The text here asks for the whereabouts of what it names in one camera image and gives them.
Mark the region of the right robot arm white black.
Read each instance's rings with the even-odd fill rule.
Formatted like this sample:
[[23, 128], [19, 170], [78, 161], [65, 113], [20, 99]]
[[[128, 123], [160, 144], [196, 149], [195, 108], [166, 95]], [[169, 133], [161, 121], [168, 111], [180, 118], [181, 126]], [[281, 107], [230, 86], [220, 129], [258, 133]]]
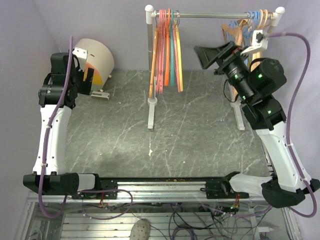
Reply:
[[230, 173], [228, 181], [220, 186], [221, 194], [226, 198], [237, 192], [261, 196], [272, 207], [285, 208], [305, 200], [308, 188], [317, 191], [319, 180], [306, 172], [299, 173], [302, 164], [292, 156], [287, 142], [289, 118], [273, 97], [287, 82], [280, 62], [268, 57], [258, 58], [259, 65], [250, 70], [244, 63], [241, 49], [232, 41], [220, 47], [195, 46], [194, 51], [202, 69], [216, 63], [217, 70], [225, 74], [227, 82], [236, 89], [243, 114], [265, 146], [275, 171], [267, 177]]

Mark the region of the brown wooden hanger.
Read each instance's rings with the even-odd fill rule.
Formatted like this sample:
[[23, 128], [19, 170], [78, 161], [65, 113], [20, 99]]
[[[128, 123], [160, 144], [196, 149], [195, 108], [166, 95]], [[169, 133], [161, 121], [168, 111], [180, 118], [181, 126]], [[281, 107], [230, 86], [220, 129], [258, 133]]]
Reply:
[[155, 27], [154, 39], [153, 39], [153, 50], [152, 50], [152, 62], [151, 62], [151, 71], [150, 71], [150, 82], [149, 82], [149, 98], [153, 97], [154, 90], [154, 76], [156, 68], [156, 59], [157, 59], [157, 46], [158, 46], [158, 27]]

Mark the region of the pink plastic curved hanger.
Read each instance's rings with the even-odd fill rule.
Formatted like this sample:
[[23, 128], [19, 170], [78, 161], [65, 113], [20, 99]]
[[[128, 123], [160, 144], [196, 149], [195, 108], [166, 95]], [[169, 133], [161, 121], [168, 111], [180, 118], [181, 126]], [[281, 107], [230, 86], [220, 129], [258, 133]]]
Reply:
[[172, 26], [172, 35], [173, 35], [173, 45], [174, 45], [174, 63], [175, 63], [175, 75], [176, 75], [176, 83], [177, 83], [177, 91], [181, 92], [180, 87], [180, 73], [179, 73], [179, 62], [178, 62], [178, 44], [177, 44], [177, 34], [175, 28], [175, 21], [174, 21], [174, 11], [171, 11], [171, 26]]

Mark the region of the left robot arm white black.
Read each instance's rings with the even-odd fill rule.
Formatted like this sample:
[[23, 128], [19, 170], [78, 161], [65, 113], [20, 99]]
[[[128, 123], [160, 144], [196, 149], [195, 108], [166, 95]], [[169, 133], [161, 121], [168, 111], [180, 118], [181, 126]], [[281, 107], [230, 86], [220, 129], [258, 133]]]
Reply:
[[102, 193], [96, 173], [68, 172], [65, 163], [67, 126], [78, 96], [76, 56], [67, 52], [50, 57], [51, 71], [38, 91], [41, 131], [35, 165], [23, 185], [37, 194], [70, 195], [82, 191], [96, 199]]

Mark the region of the teal plastic hanger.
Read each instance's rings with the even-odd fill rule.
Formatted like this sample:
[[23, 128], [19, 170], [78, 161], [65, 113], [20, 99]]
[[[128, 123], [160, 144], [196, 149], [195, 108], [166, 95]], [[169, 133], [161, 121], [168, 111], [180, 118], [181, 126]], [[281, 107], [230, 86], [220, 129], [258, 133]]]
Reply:
[[169, 9], [170, 17], [169, 20], [169, 38], [170, 38], [170, 86], [175, 85], [176, 73], [175, 73], [175, 45], [174, 45], [174, 34], [173, 34], [173, 24], [174, 24], [174, 12]]

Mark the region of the orange plastic hanger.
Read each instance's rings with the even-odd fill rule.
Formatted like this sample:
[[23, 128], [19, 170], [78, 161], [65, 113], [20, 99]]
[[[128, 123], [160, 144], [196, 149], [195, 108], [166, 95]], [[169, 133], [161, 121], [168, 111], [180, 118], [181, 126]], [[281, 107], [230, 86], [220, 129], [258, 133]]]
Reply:
[[171, 56], [171, 47], [170, 47], [170, 24], [171, 24], [171, 9], [167, 10], [167, 16], [165, 20], [165, 40], [166, 40], [166, 59], [165, 59], [165, 77], [164, 77], [164, 86], [169, 85], [170, 80], [170, 56]]

